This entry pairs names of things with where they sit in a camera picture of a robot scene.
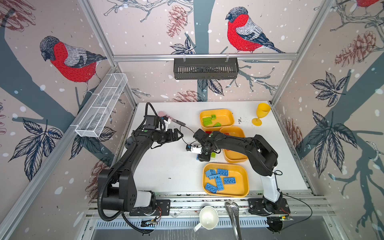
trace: toy building block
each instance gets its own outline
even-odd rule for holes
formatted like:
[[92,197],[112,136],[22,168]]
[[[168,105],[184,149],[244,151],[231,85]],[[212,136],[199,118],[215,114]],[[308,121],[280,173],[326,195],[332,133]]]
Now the toy building block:
[[204,127],[211,125],[211,124],[212,124],[211,120],[203,122]]
[[236,184],[236,180],[234,177],[225,177],[224,184]]
[[205,185],[205,189],[207,189],[210,192],[216,193],[217,192],[217,187],[213,186],[212,184],[207,183]]
[[208,171],[205,172],[205,175],[207,177],[209,177],[211,175],[216,175],[216,171],[214,169],[209,169]]
[[228,170],[226,170],[226,169],[217,169],[217,174],[220,174],[220,176],[228,177]]
[[223,186],[223,182],[221,181],[221,177],[216,178],[216,185],[217,185],[218,191],[224,190],[224,186]]
[[208,178],[209,178],[209,180],[214,179],[214,178],[220,178],[220,174],[211,175],[211,176],[208,176]]
[[207,121],[211,121],[212,118],[211,117],[206,117],[206,118],[203,118],[203,122],[207,122]]

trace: yellow wine glass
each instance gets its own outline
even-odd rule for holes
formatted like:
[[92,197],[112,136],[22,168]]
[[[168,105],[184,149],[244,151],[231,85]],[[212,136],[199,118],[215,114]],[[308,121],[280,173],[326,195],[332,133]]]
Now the yellow wine glass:
[[252,119],[252,123],[254,125],[256,125],[256,126],[261,126],[262,125],[262,121],[260,120],[260,118],[263,118],[266,115],[268,115],[270,110],[271,110],[271,106],[269,106],[266,103],[260,103],[257,106],[257,110],[256,110],[257,118]]

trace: white table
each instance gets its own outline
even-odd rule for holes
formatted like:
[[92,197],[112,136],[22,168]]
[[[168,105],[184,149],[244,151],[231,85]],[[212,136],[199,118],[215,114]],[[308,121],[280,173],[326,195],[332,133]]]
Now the white table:
[[[234,126],[243,129],[246,137],[256,134],[262,135],[278,154],[277,170],[283,172],[277,176],[277,183],[281,190],[307,190],[306,184],[300,174],[295,160],[288,148],[278,123],[270,112],[262,118],[263,124],[257,127],[252,124],[256,117],[256,108],[262,101],[236,101],[236,102],[194,102],[194,103],[152,103],[154,109],[165,111],[174,119],[186,123],[187,127],[196,131],[201,127],[199,114],[204,110],[226,108],[232,111],[235,119]],[[145,103],[139,103],[133,123],[129,132],[136,129],[143,120]],[[180,125],[172,122],[171,128]],[[185,127],[181,128],[184,140],[193,142],[193,133]],[[202,186],[203,168],[211,162],[227,163],[223,151],[211,158],[210,162],[196,160],[197,154],[187,152],[185,143],[180,139],[177,142],[166,143],[156,149],[149,149],[142,157],[134,173],[137,190],[152,190],[155,192],[172,194],[204,194]],[[248,172],[250,191],[263,190],[259,175],[252,169],[249,161],[238,163]]]

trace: orange bin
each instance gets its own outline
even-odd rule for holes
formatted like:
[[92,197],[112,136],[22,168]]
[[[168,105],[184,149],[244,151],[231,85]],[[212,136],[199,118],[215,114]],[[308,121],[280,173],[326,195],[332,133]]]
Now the orange bin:
[[[234,177],[236,180],[235,184],[223,184],[224,190],[217,191],[216,193],[209,192],[205,189],[207,183],[216,186],[215,179],[209,179],[205,172],[209,169],[214,169],[217,172],[217,169],[226,169],[228,170],[228,177]],[[208,163],[203,170],[203,189],[206,193],[210,195],[224,196],[224,197],[245,197],[249,193],[249,182],[247,171],[239,165],[235,164],[225,164],[225,163]]]
[[[212,124],[205,127],[203,124],[203,118],[210,117],[212,115],[216,115],[216,119],[212,120]],[[218,122],[221,124],[221,126],[214,127],[214,125]],[[233,118],[232,112],[228,109],[206,110],[200,113],[201,129],[204,131],[219,131],[222,127],[232,126],[234,123],[235,119]]]
[[[222,127],[220,132],[229,136],[245,137],[243,130],[236,126]],[[224,158],[229,163],[245,162],[248,160],[246,155],[226,149],[224,150]]]

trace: blue lego brick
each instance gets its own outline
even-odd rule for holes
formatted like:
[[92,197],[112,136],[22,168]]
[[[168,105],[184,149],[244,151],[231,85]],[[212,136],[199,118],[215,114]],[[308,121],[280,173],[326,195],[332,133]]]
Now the blue lego brick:
[[212,184],[207,183],[205,185],[205,189],[207,189],[210,192],[216,193],[217,192],[217,187],[213,186]]
[[234,177],[225,177],[224,184],[236,184],[236,180]]
[[220,177],[220,174],[208,176],[209,180]]
[[224,190],[223,181],[221,181],[221,177],[216,178],[216,185],[218,191]]
[[207,177],[211,176],[211,175],[215,175],[216,174],[216,171],[214,169],[209,169],[208,171],[205,172],[205,175]]
[[221,176],[228,177],[228,170],[226,169],[217,169],[217,174],[220,174]]

